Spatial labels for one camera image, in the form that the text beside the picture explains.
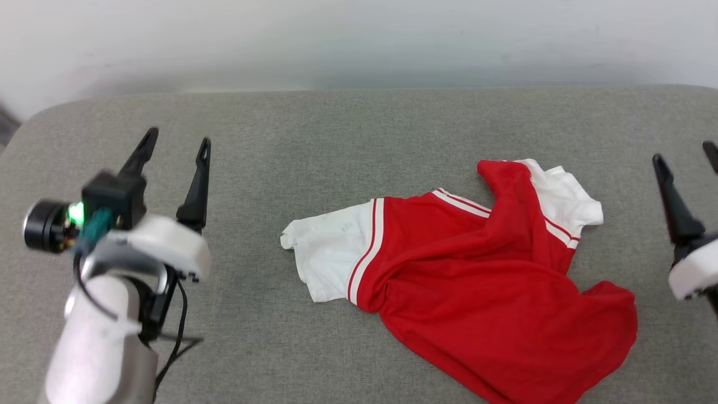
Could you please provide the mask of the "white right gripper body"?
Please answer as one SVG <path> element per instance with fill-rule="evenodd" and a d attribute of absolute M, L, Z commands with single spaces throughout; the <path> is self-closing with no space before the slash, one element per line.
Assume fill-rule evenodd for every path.
<path fill-rule="evenodd" d="M 668 284 L 678 301 L 718 286 L 718 236 L 702 236 L 675 245 Z"/>

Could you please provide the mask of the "black cylinder with green light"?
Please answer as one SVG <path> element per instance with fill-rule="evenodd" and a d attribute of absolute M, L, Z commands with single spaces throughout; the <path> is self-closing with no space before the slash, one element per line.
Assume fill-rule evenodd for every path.
<path fill-rule="evenodd" d="M 80 227 L 69 219 L 70 204 L 41 199 L 29 209 L 22 226 L 26 247 L 59 254 L 69 250 L 80 234 Z"/>

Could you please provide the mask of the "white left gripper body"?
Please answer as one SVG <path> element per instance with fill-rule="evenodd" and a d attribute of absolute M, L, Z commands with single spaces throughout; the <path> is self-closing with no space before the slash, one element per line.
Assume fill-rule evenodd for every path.
<path fill-rule="evenodd" d="M 199 233 L 161 215 L 146 215 L 129 231 L 111 230 L 85 259 L 83 281 L 115 271 L 133 277 L 153 276 L 152 291 L 161 294 L 169 285 L 169 268 L 193 282 L 205 281 L 212 258 L 207 241 Z"/>

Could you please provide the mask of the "grey fabric sofa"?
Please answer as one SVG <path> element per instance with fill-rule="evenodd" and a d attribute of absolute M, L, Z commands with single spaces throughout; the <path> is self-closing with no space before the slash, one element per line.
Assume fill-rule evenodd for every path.
<path fill-rule="evenodd" d="M 116 171 L 151 126 L 149 211 L 174 217 L 205 136 L 213 143 L 206 282 L 185 285 L 186 332 L 204 337 L 170 369 L 165 404 L 480 403 L 413 355 L 379 317 L 313 304 L 280 231 L 295 218 L 434 187 L 490 205 L 480 159 L 563 166 L 603 206 L 570 276 L 636 295 L 637 342 L 581 404 L 718 404 L 718 321 L 677 302 L 651 158 L 661 153 L 693 215 L 718 230 L 718 89 L 635 85 L 121 95 L 47 108 L 0 154 L 0 404 L 35 404 L 73 286 L 69 255 L 29 251 L 39 199 L 76 200 Z"/>

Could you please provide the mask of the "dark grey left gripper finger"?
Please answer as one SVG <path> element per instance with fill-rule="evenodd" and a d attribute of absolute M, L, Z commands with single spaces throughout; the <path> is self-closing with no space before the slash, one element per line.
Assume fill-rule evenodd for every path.
<path fill-rule="evenodd" d="M 121 176 L 140 176 L 144 166 L 151 160 L 158 140 L 159 129 L 152 126 L 148 129 L 140 143 L 129 156 L 119 174 Z"/>
<path fill-rule="evenodd" d="M 195 174 L 185 201 L 176 211 L 177 222 L 194 232 L 202 232 L 207 223 L 212 143 L 202 139 L 195 159 Z"/>

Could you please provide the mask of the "red and white t-shirt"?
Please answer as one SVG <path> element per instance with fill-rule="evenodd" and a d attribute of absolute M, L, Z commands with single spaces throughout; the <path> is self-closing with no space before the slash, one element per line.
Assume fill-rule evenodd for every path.
<path fill-rule="evenodd" d="M 602 205 L 561 166 L 487 160 L 488 208 L 441 187 L 291 222 L 312 300 L 379 314 L 413 353 L 490 404 L 576 404 L 626 360 L 638 335 L 634 294 L 568 277 Z"/>

